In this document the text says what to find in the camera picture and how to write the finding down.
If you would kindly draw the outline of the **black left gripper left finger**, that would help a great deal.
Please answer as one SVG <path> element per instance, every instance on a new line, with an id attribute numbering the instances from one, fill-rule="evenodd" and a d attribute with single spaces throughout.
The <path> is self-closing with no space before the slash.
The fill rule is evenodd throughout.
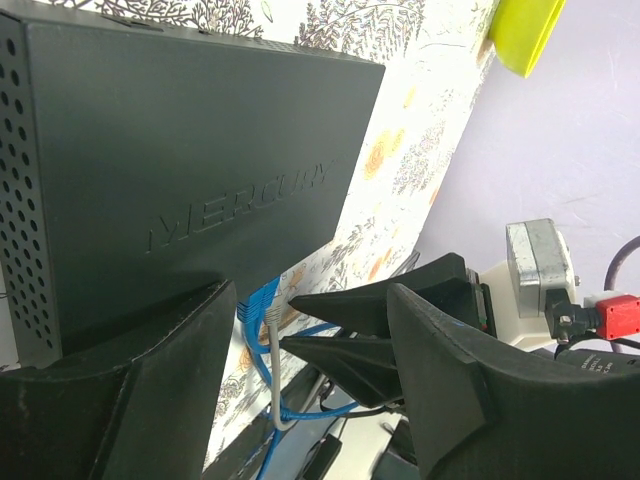
<path id="1" fill-rule="evenodd" d="M 1 376 L 5 479 L 198 479 L 236 309 L 231 281 L 49 367 Z"/>

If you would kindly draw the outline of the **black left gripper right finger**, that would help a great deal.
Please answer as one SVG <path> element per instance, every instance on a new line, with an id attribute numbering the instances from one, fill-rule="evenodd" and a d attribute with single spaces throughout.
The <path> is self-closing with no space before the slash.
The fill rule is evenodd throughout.
<path id="1" fill-rule="evenodd" d="M 639 376 L 521 351 L 394 284 L 387 317 L 424 479 L 635 479 Z"/>

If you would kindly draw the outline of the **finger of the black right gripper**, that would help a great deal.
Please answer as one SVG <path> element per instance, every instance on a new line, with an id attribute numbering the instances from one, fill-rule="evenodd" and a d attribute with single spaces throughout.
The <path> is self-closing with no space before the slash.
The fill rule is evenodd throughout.
<path id="1" fill-rule="evenodd" d="M 287 336 L 280 346 L 326 375 L 364 407 L 404 402 L 390 339 Z"/>

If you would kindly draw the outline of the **black network switch box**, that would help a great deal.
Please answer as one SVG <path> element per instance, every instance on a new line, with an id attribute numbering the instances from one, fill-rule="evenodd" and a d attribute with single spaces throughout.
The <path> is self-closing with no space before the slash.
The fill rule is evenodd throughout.
<path id="1" fill-rule="evenodd" d="M 33 1 L 1 5 L 1 264 L 46 367 L 329 242 L 385 68 Z"/>

